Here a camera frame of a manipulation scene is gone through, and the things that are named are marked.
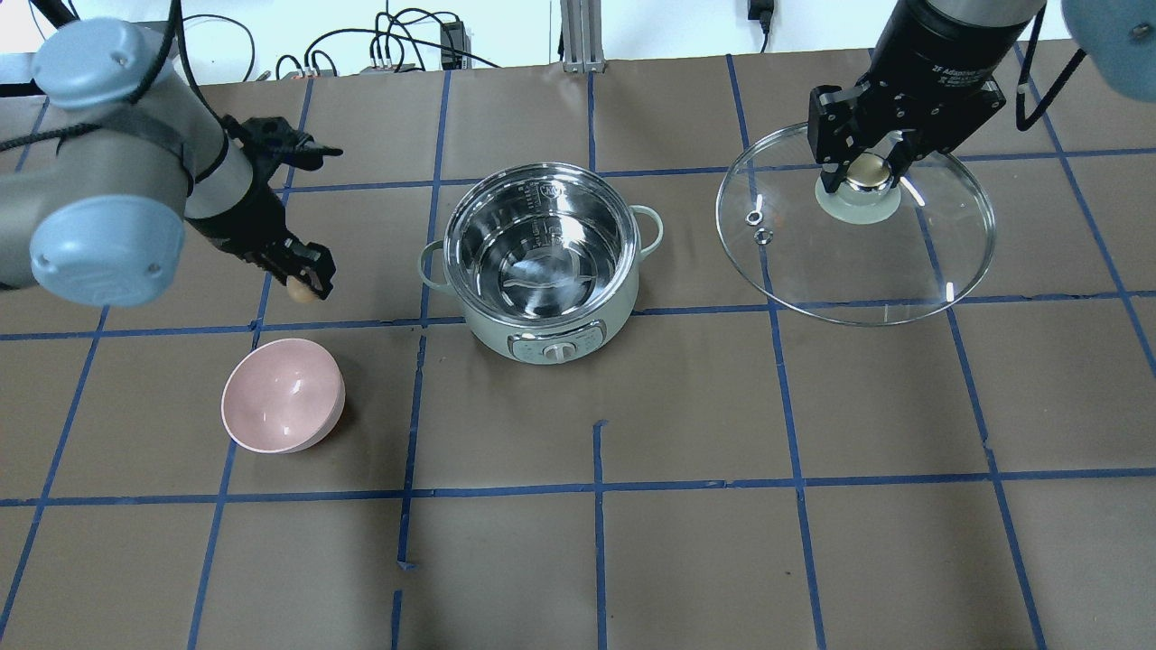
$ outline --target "blue cap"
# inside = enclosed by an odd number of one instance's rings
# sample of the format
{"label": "blue cap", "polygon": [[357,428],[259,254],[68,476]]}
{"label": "blue cap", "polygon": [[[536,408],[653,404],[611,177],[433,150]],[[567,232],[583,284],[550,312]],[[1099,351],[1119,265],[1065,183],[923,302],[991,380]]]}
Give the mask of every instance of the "blue cap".
{"label": "blue cap", "polygon": [[[65,110],[124,99],[144,79],[164,38],[117,19],[73,21],[32,56],[32,77]],[[172,74],[165,61],[156,81]]]}
{"label": "blue cap", "polygon": [[1156,102],[1156,0],[1064,2],[1064,20],[1112,89]]}
{"label": "blue cap", "polygon": [[184,243],[185,226],[169,206],[106,194],[50,214],[29,254],[36,281],[67,301],[134,306],[169,288]]}

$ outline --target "stainless steel pot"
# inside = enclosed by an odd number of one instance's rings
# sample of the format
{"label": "stainless steel pot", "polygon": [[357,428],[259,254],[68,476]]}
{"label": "stainless steel pot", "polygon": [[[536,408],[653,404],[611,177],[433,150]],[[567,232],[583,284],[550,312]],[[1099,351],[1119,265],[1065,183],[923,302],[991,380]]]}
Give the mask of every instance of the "stainless steel pot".
{"label": "stainless steel pot", "polygon": [[[639,246],[635,214],[658,226]],[[422,281],[458,296],[487,346],[526,363],[563,363],[622,328],[638,296],[638,263],[662,242],[662,220],[628,206],[592,171],[534,163],[495,173],[461,199],[445,238],[418,258]],[[446,283],[427,274],[443,249]]]}

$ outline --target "transparent lid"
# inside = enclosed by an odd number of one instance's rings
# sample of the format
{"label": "transparent lid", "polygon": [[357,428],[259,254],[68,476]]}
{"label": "transparent lid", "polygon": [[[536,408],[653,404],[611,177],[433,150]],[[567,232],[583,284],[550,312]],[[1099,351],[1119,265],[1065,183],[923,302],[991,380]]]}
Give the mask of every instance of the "transparent lid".
{"label": "transparent lid", "polygon": [[838,217],[829,204],[839,198],[816,187],[821,171],[798,124],[747,149],[719,187],[727,256],[784,306],[847,325],[909,323],[954,304],[991,266],[991,202],[954,156],[927,156],[882,200],[843,205]]}

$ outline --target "white handle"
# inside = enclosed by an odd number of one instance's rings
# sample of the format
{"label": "white handle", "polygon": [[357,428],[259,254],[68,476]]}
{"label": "white handle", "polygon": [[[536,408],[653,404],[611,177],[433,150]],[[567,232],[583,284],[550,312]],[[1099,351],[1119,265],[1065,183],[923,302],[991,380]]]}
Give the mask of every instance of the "white handle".
{"label": "white handle", "polygon": [[652,242],[651,245],[646,246],[638,253],[638,260],[642,261],[649,258],[652,252],[658,250],[658,245],[662,243],[662,232],[664,232],[662,217],[659,216],[658,213],[654,212],[652,208],[649,208],[646,206],[630,206],[630,212],[635,214],[639,213],[645,214],[646,216],[654,220],[654,226],[658,226],[658,236],[654,237],[654,242]]}
{"label": "white handle", "polygon": [[422,282],[427,287],[437,291],[442,291],[443,294],[453,295],[453,287],[451,287],[449,283],[443,285],[440,282],[435,282],[433,280],[430,280],[429,275],[425,275],[425,260],[428,260],[430,256],[433,254],[433,251],[440,250],[444,242],[442,242],[442,239],[438,239],[437,242],[430,242],[429,244],[425,245],[424,249],[422,249],[422,254],[417,258],[417,275],[422,278]]}

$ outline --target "white wall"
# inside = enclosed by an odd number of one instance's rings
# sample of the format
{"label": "white wall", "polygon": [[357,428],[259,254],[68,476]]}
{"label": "white wall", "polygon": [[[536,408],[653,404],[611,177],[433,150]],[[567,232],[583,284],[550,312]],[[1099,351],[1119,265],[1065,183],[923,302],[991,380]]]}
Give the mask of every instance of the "white wall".
{"label": "white wall", "polygon": [[[128,21],[164,20],[165,0],[73,0],[81,16],[111,15]],[[558,0],[391,0],[398,12],[416,6],[452,10],[462,16],[474,53],[502,66],[541,65],[556,60]],[[1045,21],[1046,38],[1066,38],[1059,2]],[[769,51],[838,50],[875,44],[895,0],[778,0]],[[746,20],[747,0],[603,0],[603,49],[609,59],[705,57],[755,52],[762,43],[758,24]],[[277,57],[298,58],[313,38],[344,27],[372,27],[384,0],[185,0],[185,15],[223,14],[250,27],[257,39],[254,76],[272,69]],[[45,34],[51,25],[42,19]],[[410,28],[415,38],[438,42],[436,25]],[[191,22],[190,58],[202,83],[237,81],[249,64],[249,40],[222,21]],[[339,72],[369,65],[370,35],[341,35],[320,47],[333,56]],[[40,36],[25,0],[0,0],[0,52],[29,52]],[[428,61],[437,51],[423,49]],[[407,54],[407,60],[413,60]]]}

